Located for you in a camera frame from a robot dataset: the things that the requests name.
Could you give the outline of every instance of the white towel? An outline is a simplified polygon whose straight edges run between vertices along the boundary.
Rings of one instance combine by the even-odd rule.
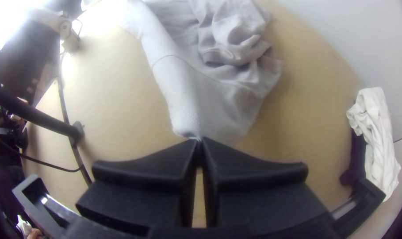
[[[127,10],[122,27],[143,45],[174,133],[244,136],[281,73],[260,40],[270,14],[252,0],[128,0]]]
[[[395,158],[391,117],[382,88],[360,90],[347,117],[351,128],[357,135],[363,134],[367,143],[366,178],[387,195],[386,201],[398,185],[401,167]]]

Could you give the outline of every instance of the beige tabletop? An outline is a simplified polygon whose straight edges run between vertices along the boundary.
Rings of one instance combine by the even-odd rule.
[[[353,70],[314,30],[274,1],[258,0],[273,14],[264,38],[273,44],[284,71],[265,100],[249,133],[234,147],[274,162],[305,162],[307,184],[332,209],[348,198],[339,184],[348,167],[350,127],[345,116],[360,81]],[[135,159],[185,138],[172,132],[166,102],[155,83],[139,41],[121,29],[114,9],[101,2],[79,19],[82,49],[63,62],[64,96],[71,123],[84,125],[78,144],[91,173],[97,159]],[[62,120],[57,84],[37,109]],[[31,123],[29,156],[69,169],[77,168],[68,138]],[[75,210],[87,189],[81,173],[66,173],[24,160],[50,194]],[[204,226],[202,178],[197,177],[194,226]]]

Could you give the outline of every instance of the light fixture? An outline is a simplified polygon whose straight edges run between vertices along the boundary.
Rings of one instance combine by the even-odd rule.
[[[0,50],[28,19],[28,10],[49,0],[0,0]]]

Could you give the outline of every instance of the black mount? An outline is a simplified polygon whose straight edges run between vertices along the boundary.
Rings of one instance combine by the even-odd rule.
[[[198,166],[207,228],[190,227]],[[385,197],[363,178],[348,202],[329,212],[305,184],[304,163],[263,161],[211,139],[131,161],[96,161],[92,172],[95,182],[76,203],[81,216],[50,197],[36,175],[13,192],[38,227],[58,239],[347,238]]]

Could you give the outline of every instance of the white wall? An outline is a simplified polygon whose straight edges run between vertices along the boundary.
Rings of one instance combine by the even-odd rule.
[[[321,34],[366,87],[381,86],[402,138],[402,0],[277,0]]]

